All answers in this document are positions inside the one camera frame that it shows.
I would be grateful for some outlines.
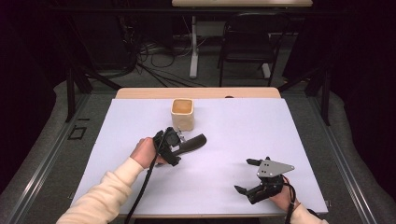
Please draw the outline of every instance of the white tabletop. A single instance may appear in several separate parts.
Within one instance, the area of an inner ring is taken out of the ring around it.
[[[172,99],[115,99],[92,150],[74,201],[115,170],[138,140],[172,126]],[[286,173],[299,200],[318,213],[327,213],[303,145],[284,99],[195,99],[195,127],[205,146],[181,155],[179,165],[155,168],[134,217],[262,217],[284,214],[268,200],[254,205],[234,185],[259,185],[258,167],[246,159],[269,156],[295,166]],[[127,214],[143,184],[143,172],[134,193],[121,208]]]
[[[174,7],[311,7],[311,0],[173,0]]]

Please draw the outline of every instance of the hand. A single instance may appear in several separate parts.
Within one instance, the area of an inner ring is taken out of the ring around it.
[[[147,137],[140,139],[130,157],[146,169],[149,168],[156,153],[152,138]],[[157,157],[156,162],[167,163],[161,156]]]
[[[286,177],[284,177],[284,181],[288,182],[289,180]],[[289,205],[291,203],[289,186],[283,186],[282,191],[280,191],[280,193],[278,193],[276,196],[270,197],[270,200],[274,204],[276,204],[276,206],[278,206],[280,209],[282,209],[285,212],[288,212]],[[296,201],[294,202],[293,211],[298,207],[298,205],[300,205],[300,202],[296,198]]]

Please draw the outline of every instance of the dark background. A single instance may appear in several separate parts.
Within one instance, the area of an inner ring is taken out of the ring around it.
[[[105,0],[94,2],[109,4]],[[170,1],[136,3],[143,4],[143,7],[169,7]],[[1,117],[0,142],[0,190],[3,191],[49,118],[56,99],[53,88],[65,81],[68,61],[55,40],[48,18],[39,10],[36,1],[3,1],[1,4],[0,90],[2,108],[6,110]],[[396,189],[390,180],[395,176],[392,165],[396,154],[396,144],[392,139],[396,124],[395,91],[391,89],[396,79],[396,22],[390,6],[386,1],[375,0],[314,1],[316,8],[352,10],[353,22],[345,25],[344,21],[335,19],[308,18],[296,40],[284,77],[294,79],[302,76],[336,50],[332,59],[331,89],[345,102],[356,149],[380,186],[395,199]],[[76,19],[75,27],[78,29],[91,27],[95,21],[82,18]],[[158,20],[166,21],[162,26],[166,32],[161,32],[161,29],[156,32]],[[114,17],[107,18],[101,20],[97,29],[91,27],[93,30],[86,34],[94,32],[96,35],[85,36],[91,40],[87,45],[82,45],[68,24],[59,21],[58,28],[63,29],[74,56],[87,66],[122,69],[129,66],[131,55],[121,44],[122,33],[114,26],[117,22]],[[172,44],[169,36],[177,30],[172,18],[150,17],[146,23],[142,26],[146,27],[143,33],[161,39],[165,46]],[[104,27],[111,32],[101,31]],[[109,46],[92,56],[92,50],[99,50],[97,46],[104,40],[110,40]],[[105,57],[114,51],[124,56],[111,60]]]

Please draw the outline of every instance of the white sleeve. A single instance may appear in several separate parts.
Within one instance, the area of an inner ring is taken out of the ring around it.
[[[300,204],[291,214],[290,224],[329,224],[326,220],[310,214],[309,211]]]
[[[143,170],[137,161],[128,158],[116,171],[106,172],[101,183],[72,204],[57,223],[107,224],[119,214],[132,193],[132,184]]]

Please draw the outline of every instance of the gray floor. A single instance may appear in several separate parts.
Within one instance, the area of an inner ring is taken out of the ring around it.
[[[282,70],[288,59],[294,37],[288,37],[280,52],[273,86],[284,83]],[[198,78],[195,83],[207,87],[218,86],[219,70],[216,68],[219,54],[217,39],[207,39],[200,46]],[[151,58],[144,61],[152,66]],[[156,54],[152,61],[156,65],[167,65],[172,59]],[[178,77],[189,79],[190,54],[176,57],[167,71]],[[259,77],[254,66],[226,67],[228,77],[248,74]],[[136,69],[125,77],[113,78],[125,87],[161,87],[153,76]],[[228,86],[262,86],[265,80],[225,80]],[[37,139],[31,153],[0,197],[0,223],[54,223],[70,205],[67,197],[76,190],[85,164],[90,156],[95,138],[100,130],[106,111],[115,92],[106,85],[93,80],[94,92],[78,94],[78,113],[68,124],[64,123],[67,113],[65,84],[55,88],[57,103],[52,115]],[[316,98],[304,96],[306,83],[301,83],[282,92],[293,115],[297,130],[303,141],[323,196],[331,206],[324,215],[330,223],[393,223],[396,220],[395,202],[375,182],[370,171],[361,161],[351,141],[351,134],[344,113],[343,102],[334,94],[330,102],[330,122],[327,127],[318,117]],[[67,140],[71,129],[86,127],[81,140]],[[283,217],[262,218],[262,223],[283,223]]]

